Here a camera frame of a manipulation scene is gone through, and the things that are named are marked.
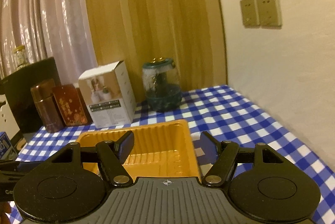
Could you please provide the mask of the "person's left hand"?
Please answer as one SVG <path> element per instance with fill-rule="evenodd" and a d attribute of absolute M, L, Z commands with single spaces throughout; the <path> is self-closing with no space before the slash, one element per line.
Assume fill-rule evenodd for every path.
<path fill-rule="evenodd" d="M 1 218 L 7 217 L 8 214 L 11 214 L 12 208 L 7 201 L 1 202 Z"/>

